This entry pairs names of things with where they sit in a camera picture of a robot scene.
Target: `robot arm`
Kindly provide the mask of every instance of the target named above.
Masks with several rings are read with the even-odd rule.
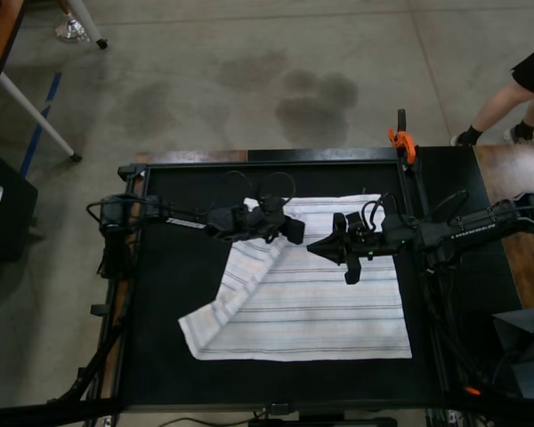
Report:
[[[211,238],[225,242],[263,238],[270,243],[277,236],[283,235],[291,243],[303,243],[304,223],[285,215],[283,206],[286,200],[267,195],[259,197],[257,202],[258,206],[252,209],[242,203],[204,212],[177,208],[160,197],[121,194],[90,204],[87,212],[99,223],[99,231],[105,238],[105,249],[98,272],[103,278],[130,277],[133,261],[127,238],[150,223],[202,230]],[[134,204],[142,206],[140,219],[134,219]],[[91,211],[96,205],[101,207],[99,217]]]
[[[371,261],[374,256],[396,255],[404,247],[423,254],[427,267],[435,270],[474,247],[517,232],[534,233],[534,193],[522,193],[447,222],[412,221],[399,213],[389,214],[382,231],[374,228],[359,213],[335,213],[332,234],[307,248],[339,265],[345,262],[350,285],[360,280],[360,258]]]

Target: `blue tape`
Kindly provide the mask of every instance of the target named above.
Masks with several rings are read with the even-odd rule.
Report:
[[[55,76],[53,76],[52,85],[50,86],[50,92],[47,94],[47,98],[45,98],[46,102],[53,101],[53,98],[55,98],[55,94],[57,93],[57,88],[60,85],[61,81],[61,72],[55,73]]]
[[[48,105],[47,107],[45,107],[44,111],[42,111],[42,116],[44,116],[44,118],[47,118],[47,116],[50,114],[50,109],[52,109],[52,106]],[[32,133],[32,139],[29,140],[28,149],[26,150],[26,156],[24,156],[24,161],[22,162],[20,168],[20,175],[24,178],[26,178],[26,175],[28,174],[29,166],[32,163],[32,158],[34,158],[34,154],[36,154],[37,143],[39,142],[43,131],[44,128],[42,126],[36,125],[34,133]]]
[[[57,93],[57,89],[60,86],[61,81],[61,72],[55,73],[55,76],[53,76],[52,85],[50,86],[50,90],[47,93],[47,98],[45,98],[45,102],[48,103],[47,107],[45,107],[44,111],[42,111],[42,116],[44,118],[47,118],[50,114],[50,110],[52,109],[52,101],[53,98],[55,98],[55,94]],[[43,128],[40,125],[36,125],[36,128],[34,129],[34,132],[32,133],[32,138],[29,140],[28,149],[26,150],[26,155],[24,156],[24,160],[21,164],[20,168],[20,175],[24,178],[26,175],[28,175],[29,166],[32,163],[32,159],[34,158],[34,154],[36,154],[36,148],[37,144],[39,143],[39,139],[42,136]]]

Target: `black box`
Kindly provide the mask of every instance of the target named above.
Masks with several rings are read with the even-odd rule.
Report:
[[[0,158],[0,261],[21,256],[36,200],[37,189]]]

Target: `sock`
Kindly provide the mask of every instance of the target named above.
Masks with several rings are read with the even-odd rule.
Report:
[[[514,134],[516,138],[524,138],[525,140],[534,139],[534,127],[526,125],[522,120],[518,125],[514,127]]]
[[[479,132],[474,127],[470,126],[466,132],[463,132],[458,136],[457,142],[459,145],[477,145],[477,141],[481,135],[482,132]]]

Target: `black tabletop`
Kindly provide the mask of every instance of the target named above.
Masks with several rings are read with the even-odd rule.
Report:
[[[248,164],[151,167],[146,193],[181,205],[207,207],[222,176],[235,169],[254,181],[276,171],[291,173],[297,197],[389,191],[402,198],[393,149],[343,151],[340,157],[347,158],[347,162],[330,161],[333,155],[328,151],[249,154]],[[472,150],[422,149],[421,157],[431,205],[461,188],[471,192],[464,212],[488,205]],[[356,158],[374,161],[358,162]],[[280,194],[288,191],[284,180],[273,180],[271,186]],[[220,191],[217,204],[239,201],[245,193],[245,184],[234,181],[229,189]],[[132,302],[133,322],[125,339],[119,386],[126,407],[243,409],[289,403],[299,409],[317,405],[352,407],[361,401],[387,402],[387,406],[394,407],[426,406],[440,400],[417,274],[407,255],[396,257],[395,264],[412,359],[285,363],[194,359],[178,318],[214,299],[229,250],[229,245],[195,230],[152,225],[143,231]],[[477,304],[477,310],[495,312],[520,307],[500,244],[486,246],[470,261],[465,259],[464,267],[466,276],[483,282],[482,290],[474,284],[469,286],[471,289],[464,288],[472,293],[473,307],[477,300],[489,299]]]

